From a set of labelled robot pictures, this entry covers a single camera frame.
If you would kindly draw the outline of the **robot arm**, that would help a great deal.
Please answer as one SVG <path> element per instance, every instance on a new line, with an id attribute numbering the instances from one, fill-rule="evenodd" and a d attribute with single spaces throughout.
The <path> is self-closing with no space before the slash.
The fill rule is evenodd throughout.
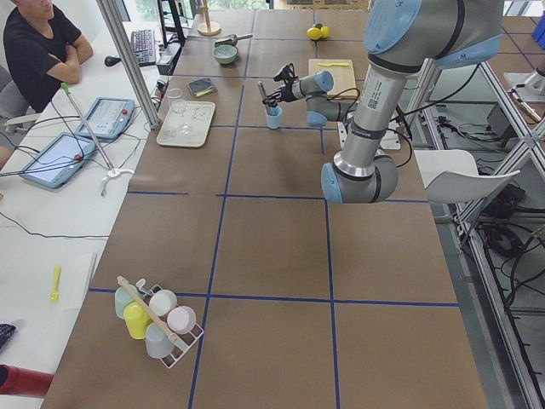
<path id="1" fill-rule="evenodd" d="M 305 100 L 309 125 L 347 125 L 341 151 L 321 170 L 327 201 L 375 203 L 395 191 L 396 165 L 379 147 L 407 78 L 426 59 L 439 69 L 489 60 L 501 45 L 502 13 L 501 1 L 375 2 L 364 30 L 370 66 L 356 105 L 327 97 L 334 84 L 328 71 L 298 78 L 286 65 L 278 72 L 282 86 L 262 96 L 267 113 L 277 114 L 280 101 Z"/>

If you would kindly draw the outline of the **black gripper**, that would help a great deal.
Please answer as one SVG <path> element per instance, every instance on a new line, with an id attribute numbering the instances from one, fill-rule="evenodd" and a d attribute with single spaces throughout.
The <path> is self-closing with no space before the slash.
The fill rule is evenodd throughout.
<path id="1" fill-rule="evenodd" d="M 277 87 L 273 92 L 262 99 L 262 103 L 267 107 L 276 107 L 279 101 L 292 102 L 303 98 L 301 83 L 299 77 L 295 74 L 293 63 L 286 64 L 278 70 L 273 77 L 274 82 L 283 82 L 282 86 Z"/>

